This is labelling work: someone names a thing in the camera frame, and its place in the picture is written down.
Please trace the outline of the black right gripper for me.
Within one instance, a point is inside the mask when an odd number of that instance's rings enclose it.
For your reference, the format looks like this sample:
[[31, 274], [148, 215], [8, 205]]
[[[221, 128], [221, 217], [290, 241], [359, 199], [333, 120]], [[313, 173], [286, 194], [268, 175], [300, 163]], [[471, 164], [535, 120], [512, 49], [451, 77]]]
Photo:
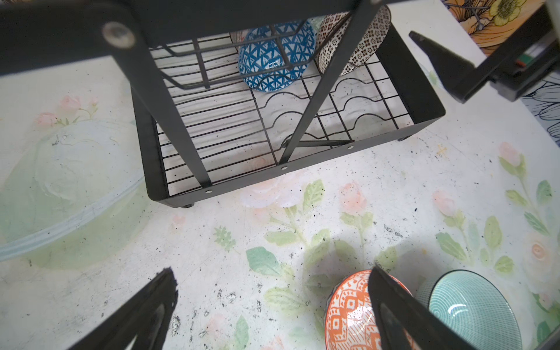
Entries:
[[465, 103], [487, 83], [513, 102], [559, 65], [556, 30], [545, 3], [478, 66], [418, 32], [411, 31], [409, 37], [458, 102]]

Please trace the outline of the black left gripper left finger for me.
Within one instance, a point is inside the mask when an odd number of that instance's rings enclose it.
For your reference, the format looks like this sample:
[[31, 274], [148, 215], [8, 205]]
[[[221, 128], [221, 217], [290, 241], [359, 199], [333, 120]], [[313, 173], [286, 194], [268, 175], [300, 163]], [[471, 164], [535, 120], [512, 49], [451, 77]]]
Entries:
[[72, 349], [162, 349], [178, 301], [177, 282], [165, 268]]

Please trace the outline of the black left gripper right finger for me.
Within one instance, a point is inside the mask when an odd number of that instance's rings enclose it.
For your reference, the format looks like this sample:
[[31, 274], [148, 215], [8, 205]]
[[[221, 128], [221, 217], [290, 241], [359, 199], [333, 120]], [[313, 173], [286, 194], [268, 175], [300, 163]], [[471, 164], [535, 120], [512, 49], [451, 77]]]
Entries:
[[383, 350], [410, 349], [410, 335], [421, 349], [473, 347], [429, 312], [379, 265], [368, 280], [368, 293]]

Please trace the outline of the orange patterned bowl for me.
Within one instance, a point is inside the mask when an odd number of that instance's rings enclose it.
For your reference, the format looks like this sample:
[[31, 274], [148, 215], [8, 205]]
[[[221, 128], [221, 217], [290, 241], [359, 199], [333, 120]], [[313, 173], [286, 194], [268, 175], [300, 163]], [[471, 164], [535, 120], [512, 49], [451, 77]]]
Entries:
[[370, 271], [359, 271], [338, 284], [327, 302], [326, 349], [382, 349], [368, 293]]

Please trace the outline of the brown lattice pattern bowl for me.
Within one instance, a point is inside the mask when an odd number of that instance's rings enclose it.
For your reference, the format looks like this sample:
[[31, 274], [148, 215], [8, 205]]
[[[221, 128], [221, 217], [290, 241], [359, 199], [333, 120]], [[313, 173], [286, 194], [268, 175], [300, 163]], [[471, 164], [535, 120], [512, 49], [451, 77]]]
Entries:
[[[327, 15], [322, 20], [316, 44], [317, 49], [321, 48], [316, 60], [317, 68], [321, 74], [326, 72], [335, 51], [337, 51], [338, 45], [349, 25], [349, 19], [349, 13], [346, 12]], [[389, 7], [386, 5], [382, 6], [345, 65], [341, 76], [349, 74], [360, 66], [365, 65], [376, 53], [392, 25], [391, 19]]]

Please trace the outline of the blue triangle pattern bowl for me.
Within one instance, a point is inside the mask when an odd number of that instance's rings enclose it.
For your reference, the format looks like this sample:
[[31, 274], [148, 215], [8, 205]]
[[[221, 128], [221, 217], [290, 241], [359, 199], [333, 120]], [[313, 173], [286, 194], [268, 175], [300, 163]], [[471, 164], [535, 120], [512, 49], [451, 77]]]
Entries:
[[315, 48], [316, 34], [307, 20], [253, 29], [239, 48], [240, 75], [252, 90], [285, 89], [306, 71]]

